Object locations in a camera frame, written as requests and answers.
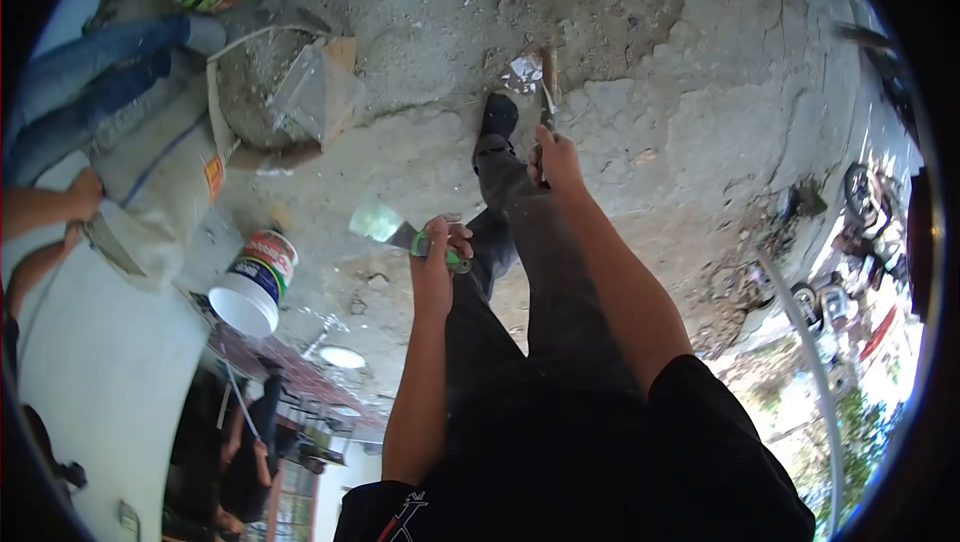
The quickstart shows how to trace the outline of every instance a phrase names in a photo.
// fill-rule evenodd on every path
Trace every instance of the motorcycle wheel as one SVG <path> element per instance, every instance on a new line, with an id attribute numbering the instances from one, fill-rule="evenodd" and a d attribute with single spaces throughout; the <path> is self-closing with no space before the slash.
<path id="1" fill-rule="evenodd" d="M 865 164 L 853 163 L 846 169 L 843 176 L 846 212 L 850 218 L 866 228 L 875 225 L 880 218 L 871 202 L 880 192 Z"/>
<path id="2" fill-rule="evenodd" d="M 798 282 L 790 288 L 790 293 L 806 319 L 806 328 L 812 333 L 819 332 L 824 326 L 824 311 L 817 301 L 817 292 L 808 284 Z"/>

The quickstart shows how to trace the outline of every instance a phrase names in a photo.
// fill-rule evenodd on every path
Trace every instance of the white wall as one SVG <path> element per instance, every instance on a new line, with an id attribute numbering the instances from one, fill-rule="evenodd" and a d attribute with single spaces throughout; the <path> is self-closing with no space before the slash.
<path id="1" fill-rule="evenodd" d="M 64 188 L 85 163 L 72 155 L 41 184 Z M 58 225 L 4 244 L 5 289 L 22 257 L 63 235 Z M 20 398 L 42 417 L 56 459 L 86 469 L 73 504 L 94 537 L 133 542 L 117 520 L 123 499 L 139 514 L 141 539 L 159 540 L 174 433 L 210 326 L 173 288 L 154 295 L 128 285 L 85 240 L 39 304 L 50 281 L 20 315 Z"/>
<path id="2" fill-rule="evenodd" d="M 33 49 L 37 57 L 84 34 L 83 27 L 97 13 L 100 0 L 60 0 Z"/>
<path id="3" fill-rule="evenodd" d="M 334 438 L 333 449 L 339 450 L 342 443 L 343 440 Z M 323 475 L 319 476 L 313 514 L 313 542 L 330 542 L 333 539 L 344 487 L 355 488 L 380 480 L 380 456 L 366 454 L 359 442 L 349 445 L 344 462 L 346 467 L 327 465 Z"/>

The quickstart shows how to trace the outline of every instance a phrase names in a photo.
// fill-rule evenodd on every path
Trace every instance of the white pipe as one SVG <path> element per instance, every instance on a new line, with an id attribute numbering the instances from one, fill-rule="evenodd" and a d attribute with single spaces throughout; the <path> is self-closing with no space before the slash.
<path id="1" fill-rule="evenodd" d="M 254 420 L 250 418 L 250 413 L 247 412 L 247 403 L 243 402 L 240 386 L 237 385 L 237 380 L 234 377 L 234 369 L 231 368 L 231 362 L 227 360 L 227 347 L 222 343 L 220 344 L 220 352 L 223 353 L 223 364 L 226 365 L 226 374 L 230 377 L 230 385 L 233 386 L 233 392 L 237 395 L 237 402 L 240 404 L 240 410 L 243 411 L 246 424 L 249 426 L 249 430 L 253 432 L 253 437 L 258 438 L 260 434 L 257 432 L 257 426 L 254 425 Z"/>
<path id="2" fill-rule="evenodd" d="M 810 371 L 813 372 L 813 380 L 817 384 L 817 391 L 820 392 L 820 412 L 823 414 L 823 420 L 826 422 L 826 440 L 830 446 L 830 473 L 833 479 L 833 490 L 830 492 L 830 523 L 829 532 L 833 537 L 837 532 L 837 524 L 840 520 L 841 500 L 843 499 L 843 445 L 840 441 L 840 428 L 837 427 L 837 413 L 834 406 L 834 396 L 831 394 L 831 384 L 827 379 L 827 371 L 824 370 L 820 362 L 820 354 L 817 352 L 817 345 L 813 341 L 813 334 L 807 328 L 807 320 L 800 315 L 800 308 L 793 300 L 793 294 L 784 281 L 779 269 L 774 264 L 770 255 L 762 247 L 756 248 L 756 256 L 767 272 L 767 277 L 774 284 L 776 294 L 780 296 L 783 302 L 783 310 L 786 316 L 797 328 L 799 339 L 803 342 L 806 349 L 806 359 L 810 363 Z"/>

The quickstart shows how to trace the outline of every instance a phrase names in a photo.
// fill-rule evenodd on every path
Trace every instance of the hand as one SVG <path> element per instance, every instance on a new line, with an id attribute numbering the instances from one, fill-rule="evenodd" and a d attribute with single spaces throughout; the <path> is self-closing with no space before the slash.
<path id="1" fill-rule="evenodd" d="M 234 453 L 229 444 L 220 447 L 220 469 L 223 470 L 234 460 Z"/>
<path id="2" fill-rule="evenodd" d="M 72 206 L 74 218 L 78 221 L 90 221 L 104 198 L 104 183 L 90 167 L 79 173 L 66 190 Z"/>
<path id="3" fill-rule="evenodd" d="M 543 148 L 543 178 L 550 184 L 550 188 L 558 193 L 567 193 L 580 189 L 586 190 L 584 177 L 580 174 L 580 163 L 577 161 L 577 147 L 573 141 L 563 136 L 555 136 L 549 129 L 538 125 L 536 127 L 536 141 Z M 530 162 L 527 164 L 527 174 L 537 182 L 538 158 L 536 153 L 530 153 Z"/>
<path id="4" fill-rule="evenodd" d="M 410 279 L 414 284 L 414 316 L 446 320 L 453 308 L 453 273 L 447 269 L 447 247 L 460 251 L 466 258 L 474 257 L 474 249 L 467 241 L 474 232 L 460 223 L 448 223 L 448 217 L 438 216 L 424 227 L 430 238 L 426 259 L 410 257 Z"/>
<path id="5" fill-rule="evenodd" d="M 267 448 L 267 445 L 263 443 L 263 440 L 257 438 L 253 441 L 253 454 L 257 458 L 266 458 L 270 450 Z"/>

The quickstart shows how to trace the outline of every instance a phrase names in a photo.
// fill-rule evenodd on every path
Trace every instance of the red object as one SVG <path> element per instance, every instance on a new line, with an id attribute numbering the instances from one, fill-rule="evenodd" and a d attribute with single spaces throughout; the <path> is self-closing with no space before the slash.
<path id="1" fill-rule="evenodd" d="M 897 316 L 896 305 L 890 308 L 890 311 L 887 312 L 887 316 L 883 317 L 880 327 L 876 328 L 876 331 L 873 332 L 873 335 L 870 337 L 870 341 L 867 342 L 867 345 L 863 347 L 862 351 L 860 351 L 860 360 L 870 356 L 870 354 L 877 349 L 877 346 L 881 344 L 883 341 L 883 336 L 890 331 L 890 326 L 894 324 L 895 316 Z"/>

